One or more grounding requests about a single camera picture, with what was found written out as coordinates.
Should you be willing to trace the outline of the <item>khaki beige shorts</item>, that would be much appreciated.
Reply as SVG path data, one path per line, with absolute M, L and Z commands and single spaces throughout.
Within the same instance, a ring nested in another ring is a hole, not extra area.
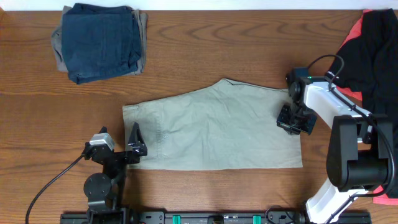
M 298 135 L 277 126 L 287 90 L 222 79 L 190 93 L 123 107 L 137 123 L 149 170 L 280 169 L 302 166 Z

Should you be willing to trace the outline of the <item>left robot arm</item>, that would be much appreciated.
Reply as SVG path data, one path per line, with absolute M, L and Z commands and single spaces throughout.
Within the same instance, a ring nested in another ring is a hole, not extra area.
M 121 200 L 127 166 L 140 163 L 140 158 L 147 155 L 137 122 L 132 126 L 127 145 L 130 150 L 116 152 L 106 127 L 85 143 L 83 158 L 103 166 L 103 171 L 90 175 L 83 187 L 88 198 L 88 223 L 134 223 L 134 212 L 123 207 Z

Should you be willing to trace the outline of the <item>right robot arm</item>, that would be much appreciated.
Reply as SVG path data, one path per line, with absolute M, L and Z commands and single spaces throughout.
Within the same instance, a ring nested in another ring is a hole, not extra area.
M 334 75 L 310 76 L 305 67 L 286 75 L 291 104 L 284 105 L 277 125 L 288 134 L 311 134 L 317 118 L 330 127 L 327 179 L 301 212 L 284 214 L 289 223 L 370 223 L 368 212 L 347 212 L 361 197 L 390 191 L 396 167 L 392 124 L 384 114 L 356 106 L 340 93 Z

